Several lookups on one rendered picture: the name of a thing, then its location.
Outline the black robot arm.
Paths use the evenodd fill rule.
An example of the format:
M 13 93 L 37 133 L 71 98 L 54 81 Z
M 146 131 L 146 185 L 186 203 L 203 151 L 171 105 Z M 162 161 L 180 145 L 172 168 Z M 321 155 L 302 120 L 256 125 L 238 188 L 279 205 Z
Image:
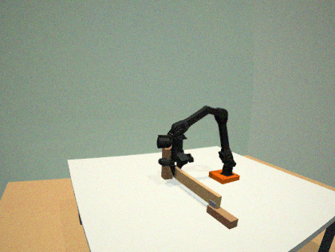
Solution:
M 195 112 L 185 120 L 180 120 L 171 126 L 171 130 L 167 135 L 158 135 L 157 147 L 158 148 L 183 148 L 183 140 L 187 137 L 184 133 L 197 121 L 201 120 L 205 115 L 212 114 L 215 116 L 217 123 L 219 124 L 219 138 L 221 142 L 221 151 L 219 152 L 219 158 L 221 159 L 223 165 L 223 170 L 219 174 L 224 176 L 231 176 L 233 167 L 235 167 L 236 162 L 232 155 L 232 151 L 229 147 L 229 141 L 227 136 L 227 111 L 223 108 L 212 108 L 211 106 L 204 105 L 199 111 Z M 176 152 L 174 155 L 174 161 L 178 160 L 180 165 L 184 165 L 191 160 L 192 155 L 184 154 L 184 150 L 181 152 Z

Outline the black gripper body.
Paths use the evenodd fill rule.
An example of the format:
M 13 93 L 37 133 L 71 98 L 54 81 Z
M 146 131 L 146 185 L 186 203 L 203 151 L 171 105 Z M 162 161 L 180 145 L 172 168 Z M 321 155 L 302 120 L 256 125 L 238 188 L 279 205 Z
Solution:
M 175 162 L 178 162 L 178 160 L 174 161 L 174 155 L 176 152 L 181 152 L 183 149 L 174 149 L 174 148 L 171 148 L 171 156 L 170 158 L 171 159 L 166 159 L 166 158 L 162 158 L 162 159 L 159 159 L 158 160 L 158 163 L 161 165 L 161 166 L 168 166 L 169 164 L 170 165 L 175 165 Z M 188 161 L 189 163 L 192 163 L 194 162 L 194 157 L 192 156 L 191 160 Z

